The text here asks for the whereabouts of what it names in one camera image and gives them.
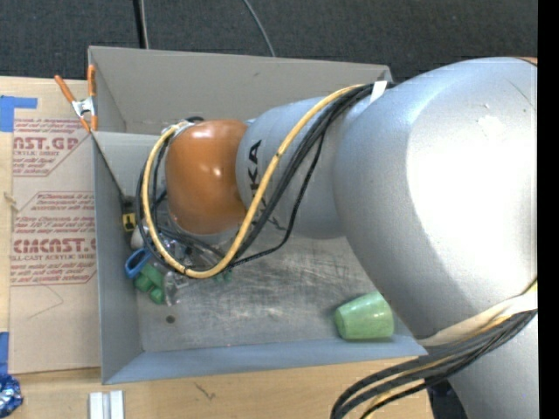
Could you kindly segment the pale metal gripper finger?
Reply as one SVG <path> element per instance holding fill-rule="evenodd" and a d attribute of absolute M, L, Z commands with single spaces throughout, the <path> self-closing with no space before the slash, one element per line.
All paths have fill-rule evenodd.
<path fill-rule="evenodd" d="M 189 285 L 189 279 L 176 271 L 168 271 L 163 276 L 162 291 L 167 306 L 178 303 L 183 290 Z"/>

